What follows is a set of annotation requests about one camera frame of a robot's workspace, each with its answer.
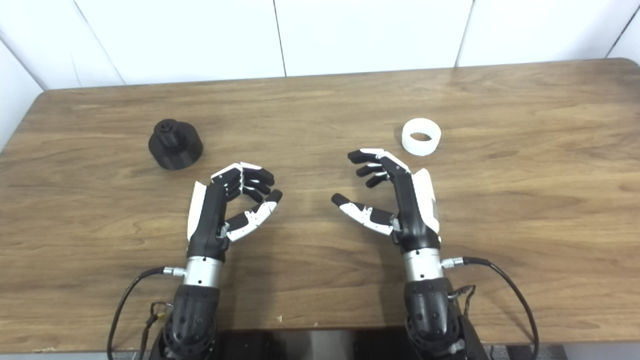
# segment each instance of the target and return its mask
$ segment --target black base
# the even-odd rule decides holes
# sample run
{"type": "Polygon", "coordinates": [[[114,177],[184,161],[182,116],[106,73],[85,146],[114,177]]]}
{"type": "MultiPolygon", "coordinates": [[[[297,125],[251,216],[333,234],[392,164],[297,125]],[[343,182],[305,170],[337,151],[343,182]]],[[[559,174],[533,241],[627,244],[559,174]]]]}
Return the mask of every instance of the black base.
{"type": "Polygon", "coordinates": [[[149,138],[149,151],[161,167],[180,170],[200,158],[202,141],[191,124],[164,119],[154,127],[149,138]]]}

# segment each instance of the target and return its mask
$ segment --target robotic finger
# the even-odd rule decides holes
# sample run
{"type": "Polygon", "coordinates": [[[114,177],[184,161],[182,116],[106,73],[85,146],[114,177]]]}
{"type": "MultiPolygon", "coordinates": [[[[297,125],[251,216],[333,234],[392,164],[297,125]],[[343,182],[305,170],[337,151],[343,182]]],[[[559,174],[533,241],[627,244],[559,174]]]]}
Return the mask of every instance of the robotic finger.
{"type": "Polygon", "coordinates": [[[228,219],[226,237],[231,241],[236,241],[256,230],[271,215],[281,198],[282,192],[273,190],[262,203],[228,219]]]}
{"type": "Polygon", "coordinates": [[[388,211],[367,207],[359,202],[352,202],[339,193],[334,194],[333,197],[331,197],[331,201],[336,204],[343,213],[349,215],[349,217],[361,223],[366,228],[385,235],[391,235],[391,232],[394,230],[396,217],[388,211]]]}

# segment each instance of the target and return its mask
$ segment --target black fingertip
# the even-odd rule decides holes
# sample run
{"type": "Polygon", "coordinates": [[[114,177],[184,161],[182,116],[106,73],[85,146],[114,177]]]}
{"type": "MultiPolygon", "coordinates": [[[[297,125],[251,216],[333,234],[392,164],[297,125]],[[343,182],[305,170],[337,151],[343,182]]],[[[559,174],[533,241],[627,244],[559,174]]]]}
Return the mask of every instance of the black fingertip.
{"type": "Polygon", "coordinates": [[[351,201],[341,193],[334,193],[331,197],[331,202],[340,207],[342,205],[349,204],[351,201]]]}
{"type": "Polygon", "coordinates": [[[376,157],[372,157],[371,154],[365,154],[360,150],[356,150],[351,151],[349,154],[347,154],[347,158],[349,158],[349,160],[351,160],[351,162],[354,164],[362,164],[366,163],[367,161],[375,160],[376,157]]]}
{"type": "Polygon", "coordinates": [[[254,183],[253,181],[245,184],[245,186],[249,186],[250,188],[254,188],[256,190],[258,190],[259,192],[263,193],[264,195],[269,195],[271,193],[271,188],[266,186],[263,183],[254,183]]]}
{"type": "Polygon", "coordinates": [[[282,192],[280,190],[272,190],[269,196],[267,196],[267,198],[264,199],[264,201],[280,202],[280,199],[282,199],[282,192]]]}
{"type": "Polygon", "coordinates": [[[368,188],[373,188],[373,187],[377,186],[378,184],[380,184],[381,182],[383,182],[386,179],[387,179],[386,176],[372,176],[369,180],[367,180],[365,185],[368,188]]]}
{"type": "Polygon", "coordinates": [[[262,202],[262,195],[260,195],[259,192],[255,191],[255,190],[251,190],[251,189],[243,189],[242,191],[243,193],[249,195],[249,197],[251,199],[253,199],[253,201],[255,202],[262,202]]]}
{"type": "Polygon", "coordinates": [[[374,168],[365,165],[365,166],[359,168],[358,170],[356,170],[356,175],[358,177],[363,177],[363,176],[367,176],[367,175],[369,175],[369,174],[371,174],[373,172],[374,172],[374,168]]]}
{"type": "Polygon", "coordinates": [[[263,168],[260,168],[258,170],[245,169],[244,178],[247,180],[258,180],[261,183],[266,184],[268,186],[273,186],[273,184],[275,184],[273,174],[263,168]]]}

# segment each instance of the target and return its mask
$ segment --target wire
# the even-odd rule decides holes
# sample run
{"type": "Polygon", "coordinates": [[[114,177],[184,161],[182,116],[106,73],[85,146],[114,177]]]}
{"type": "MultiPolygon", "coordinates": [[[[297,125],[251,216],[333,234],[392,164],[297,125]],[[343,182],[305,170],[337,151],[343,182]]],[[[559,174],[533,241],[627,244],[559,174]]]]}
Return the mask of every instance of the wire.
{"type": "Polygon", "coordinates": [[[471,286],[471,291],[469,295],[467,295],[467,299],[465,300],[465,316],[469,316],[469,306],[471,305],[471,297],[476,293],[476,286],[471,286]]]}
{"type": "Polygon", "coordinates": [[[476,293],[475,285],[464,285],[460,289],[454,290],[451,294],[448,294],[449,300],[455,300],[462,295],[469,293],[465,301],[465,316],[469,315],[469,306],[471,305],[471,297],[476,293]]]}
{"type": "Polygon", "coordinates": [[[111,329],[109,330],[109,337],[107,338],[107,358],[109,360],[113,360],[113,336],[116,333],[116,327],[118,326],[118,320],[120,319],[120,313],[122,312],[122,308],[124,307],[124,303],[127,301],[127,297],[131,294],[133,288],[144,278],[149,277],[155,274],[163,274],[164,266],[160,268],[153,268],[147,271],[142,272],[142,274],[138,275],[137,278],[133,280],[133,282],[129,285],[129,287],[124,291],[122,295],[122,299],[118,303],[118,307],[116,308],[116,313],[113,315],[113,321],[111,322],[111,329]]]}
{"type": "Polygon", "coordinates": [[[518,300],[524,307],[524,311],[527,313],[527,317],[529,318],[529,324],[531,325],[531,332],[533,333],[533,352],[531,354],[531,359],[535,360],[538,358],[538,352],[540,351],[540,335],[538,334],[538,326],[536,325],[536,319],[533,317],[533,312],[527,303],[527,300],[524,298],[524,295],[518,289],[518,286],[511,280],[509,275],[506,272],[502,271],[496,264],[488,261],[487,259],[481,258],[462,258],[465,265],[467,264],[476,264],[476,265],[484,265],[489,266],[493,271],[497,272],[506,282],[509,284],[513,292],[516,293],[518,300]]]}

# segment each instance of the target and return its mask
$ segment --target white wall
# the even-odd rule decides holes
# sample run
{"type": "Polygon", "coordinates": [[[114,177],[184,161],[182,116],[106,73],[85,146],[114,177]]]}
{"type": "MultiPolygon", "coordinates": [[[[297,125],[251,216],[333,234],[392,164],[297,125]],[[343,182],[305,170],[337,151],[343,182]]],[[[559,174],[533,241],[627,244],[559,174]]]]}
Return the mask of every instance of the white wall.
{"type": "Polygon", "coordinates": [[[288,76],[453,67],[471,0],[276,0],[288,76]]]}
{"type": "Polygon", "coordinates": [[[271,1],[76,2],[128,85],[284,76],[271,1]]]}
{"type": "Polygon", "coordinates": [[[602,59],[640,0],[476,0],[460,66],[602,59]]]}
{"type": "Polygon", "coordinates": [[[640,64],[640,15],[636,14],[609,57],[628,58],[640,64]]]}
{"type": "Polygon", "coordinates": [[[45,90],[124,84],[73,0],[0,1],[0,37],[45,90]]]}
{"type": "Polygon", "coordinates": [[[27,70],[0,42],[0,151],[35,98],[42,93],[27,70]]]}

